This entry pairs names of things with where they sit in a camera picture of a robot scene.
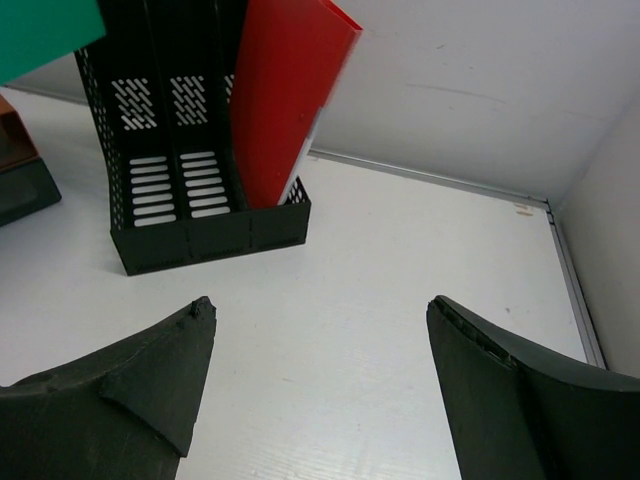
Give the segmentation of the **black file organizer rack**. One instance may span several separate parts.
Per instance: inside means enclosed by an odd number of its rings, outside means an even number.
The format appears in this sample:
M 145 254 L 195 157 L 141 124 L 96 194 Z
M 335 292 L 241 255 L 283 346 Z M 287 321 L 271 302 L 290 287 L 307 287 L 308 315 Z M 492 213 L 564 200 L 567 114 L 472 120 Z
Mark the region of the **black file organizer rack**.
M 243 1 L 101 0 L 75 54 L 105 158 L 110 233 L 128 275 L 301 245 L 310 199 L 251 208 L 229 102 Z

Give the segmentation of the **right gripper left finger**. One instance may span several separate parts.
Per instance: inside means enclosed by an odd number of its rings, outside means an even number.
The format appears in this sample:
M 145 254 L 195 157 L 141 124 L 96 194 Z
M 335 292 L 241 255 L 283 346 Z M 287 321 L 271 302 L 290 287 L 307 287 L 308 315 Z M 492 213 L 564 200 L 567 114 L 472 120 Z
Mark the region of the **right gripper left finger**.
M 206 296 L 155 325 L 1 390 L 4 479 L 173 479 L 216 334 Z

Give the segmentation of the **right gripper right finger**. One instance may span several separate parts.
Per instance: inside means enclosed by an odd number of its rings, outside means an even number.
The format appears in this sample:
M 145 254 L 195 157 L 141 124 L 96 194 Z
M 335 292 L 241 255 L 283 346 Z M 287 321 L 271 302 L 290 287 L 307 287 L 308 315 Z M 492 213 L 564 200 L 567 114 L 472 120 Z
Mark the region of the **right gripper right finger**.
M 464 479 L 636 479 L 639 381 L 574 360 L 446 296 L 426 324 Z

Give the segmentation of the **orange drawer cabinet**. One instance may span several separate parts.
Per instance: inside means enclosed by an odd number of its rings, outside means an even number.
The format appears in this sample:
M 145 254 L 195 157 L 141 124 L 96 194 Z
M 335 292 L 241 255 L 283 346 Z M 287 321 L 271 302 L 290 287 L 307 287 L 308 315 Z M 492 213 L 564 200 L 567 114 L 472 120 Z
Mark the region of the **orange drawer cabinet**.
M 1 104 L 1 172 L 39 157 L 29 133 L 15 108 L 0 96 Z

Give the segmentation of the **green clip folder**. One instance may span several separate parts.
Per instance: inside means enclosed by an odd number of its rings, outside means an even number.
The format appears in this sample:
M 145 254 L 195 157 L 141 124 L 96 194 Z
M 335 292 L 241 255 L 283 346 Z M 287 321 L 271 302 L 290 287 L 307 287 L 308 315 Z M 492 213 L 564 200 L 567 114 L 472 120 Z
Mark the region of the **green clip folder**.
M 104 34 L 94 0 L 1 0 L 1 83 L 7 84 Z

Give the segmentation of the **red folder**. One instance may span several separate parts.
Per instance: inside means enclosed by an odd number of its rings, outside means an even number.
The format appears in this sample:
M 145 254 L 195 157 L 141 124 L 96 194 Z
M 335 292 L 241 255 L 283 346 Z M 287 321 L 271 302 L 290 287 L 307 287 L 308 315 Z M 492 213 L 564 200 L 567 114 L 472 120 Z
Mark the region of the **red folder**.
M 283 203 L 361 33 L 332 1 L 249 2 L 230 113 L 251 208 Z

